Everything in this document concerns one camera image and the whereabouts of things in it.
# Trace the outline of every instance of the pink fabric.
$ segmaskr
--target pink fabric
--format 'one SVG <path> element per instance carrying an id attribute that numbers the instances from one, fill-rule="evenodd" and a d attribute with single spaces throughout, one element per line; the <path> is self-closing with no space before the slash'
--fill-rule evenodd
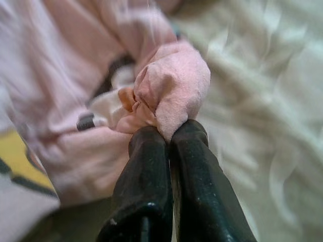
<path id="1" fill-rule="evenodd" d="M 145 63 L 135 81 L 133 112 L 120 119 L 116 130 L 134 133 L 144 125 L 154 125 L 170 141 L 187 119 L 196 118 L 210 72 L 186 41 L 158 47 Z"/>
<path id="2" fill-rule="evenodd" d="M 153 124 L 169 140 L 205 97 L 205 62 L 177 41 L 153 1 L 0 0 L 0 15 L 0 82 L 13 103 L 10 118 L 63 206 L 110 196 L 131 134 Z M 115 129 L 77 131 L 107 67 L 125 53 L 137 62 L 135 111 Z M 149 117 L 143 122 L 142 112 Z"/>

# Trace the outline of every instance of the pink cloth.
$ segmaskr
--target pink cloth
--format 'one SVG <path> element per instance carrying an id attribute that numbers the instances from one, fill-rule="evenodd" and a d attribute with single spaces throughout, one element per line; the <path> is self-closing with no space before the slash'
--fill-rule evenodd
<path id="1" fill-rule="evenodd" d="M 206 95 L 205 62 L 177 41 L 153 1 L 0 0 L 0 15 L 0 82 L 13 103 L 10 118 L 64 206 L 110 196 L 131 134 L 154 124 L 170 140 Z M 77 131 L 107 67 L 125 53 L 136 61 L 134 112 L 116 128 Z M 140 112 L 152 120 L 137 122 Z"/>

